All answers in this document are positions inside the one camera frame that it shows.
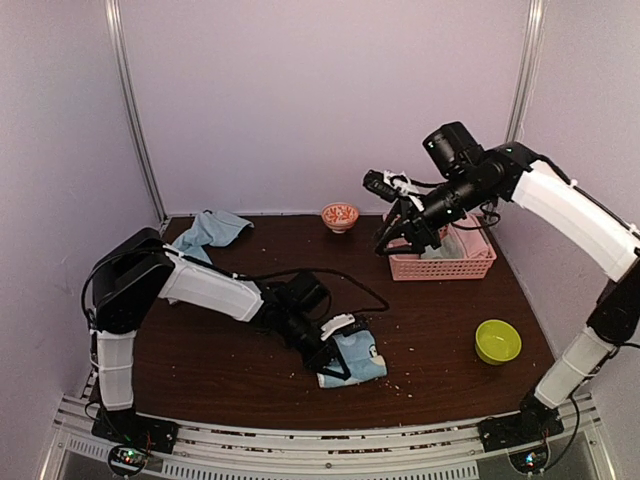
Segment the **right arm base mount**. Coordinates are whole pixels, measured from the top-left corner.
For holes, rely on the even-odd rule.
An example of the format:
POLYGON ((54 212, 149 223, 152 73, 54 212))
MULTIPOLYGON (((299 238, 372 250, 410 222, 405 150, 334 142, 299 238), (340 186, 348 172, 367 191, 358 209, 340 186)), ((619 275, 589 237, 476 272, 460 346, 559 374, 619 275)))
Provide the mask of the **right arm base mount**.
POLYGON ((510 449, 564 432, 562 421, 552 416, 540 421, 534 414, 522 412, 503 417, 489 417, 477 424, 485 452, 510 449))

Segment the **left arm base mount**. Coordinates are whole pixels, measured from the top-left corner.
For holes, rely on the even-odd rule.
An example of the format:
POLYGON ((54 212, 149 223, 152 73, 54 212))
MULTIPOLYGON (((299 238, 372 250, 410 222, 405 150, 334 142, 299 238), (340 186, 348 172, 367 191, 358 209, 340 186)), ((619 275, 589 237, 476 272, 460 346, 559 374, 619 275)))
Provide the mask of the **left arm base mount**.
POLYGON ((137 414, 123 417, 109 412, 93 423, 91 434, 138 450, 170 454, 173 452, 178 430, 178 424, 172 421, 137 414))

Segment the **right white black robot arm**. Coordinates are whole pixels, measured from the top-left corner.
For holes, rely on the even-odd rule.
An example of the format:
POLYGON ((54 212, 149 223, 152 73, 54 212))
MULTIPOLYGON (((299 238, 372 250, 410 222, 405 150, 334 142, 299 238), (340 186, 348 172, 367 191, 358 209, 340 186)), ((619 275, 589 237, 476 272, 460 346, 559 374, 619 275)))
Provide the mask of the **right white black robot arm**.
POLYGON ((379 255, 419 254, 441 245, 442 228, 486 203, 513 202, 582 249, 608 284, 583 330, 525 396, 513 419, 519 440, 535 440, 557 407, 627 343, 639 323, 639 231, 582 190, 548 157, 519 142, 484 149, 460 122, 422 143, 443 182, 370 170, 364 187, 391 203, 376 234, 379 255))

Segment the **blue polka dot towel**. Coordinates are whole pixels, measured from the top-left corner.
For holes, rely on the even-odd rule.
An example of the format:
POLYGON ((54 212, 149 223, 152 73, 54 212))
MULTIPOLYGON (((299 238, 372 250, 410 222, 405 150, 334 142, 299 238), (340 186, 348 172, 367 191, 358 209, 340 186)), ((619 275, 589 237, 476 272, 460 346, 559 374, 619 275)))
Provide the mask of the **blue polka dot towel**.
POLYGON ((348 336, 334 334, 332 339, 349 369, 350 376, 341 379, 318 373, 318 385, 322 389, 341 388, 383 378, 387 375, 384 357, 378 353, 376 340, 369 330, 360 330, 348 336))

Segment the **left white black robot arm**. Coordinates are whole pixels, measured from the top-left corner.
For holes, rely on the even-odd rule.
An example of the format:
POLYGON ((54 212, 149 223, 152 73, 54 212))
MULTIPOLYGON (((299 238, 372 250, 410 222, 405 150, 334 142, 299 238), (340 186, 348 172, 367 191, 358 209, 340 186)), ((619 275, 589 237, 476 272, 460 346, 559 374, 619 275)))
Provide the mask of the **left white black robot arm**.
POLYGON ((81 293, 106 429, 123 444, 143 436, 134 406, 134 343, 157 300, 195 305, 274 331, 301 355, 306 369, 346 380, 351 371, 333 333, 353 324, 354 316, 325 325, 309 317, 329 296, 309 269, 262 277, 231 273, 177 250, 152 228, 141 229, 94 265, 81 293))

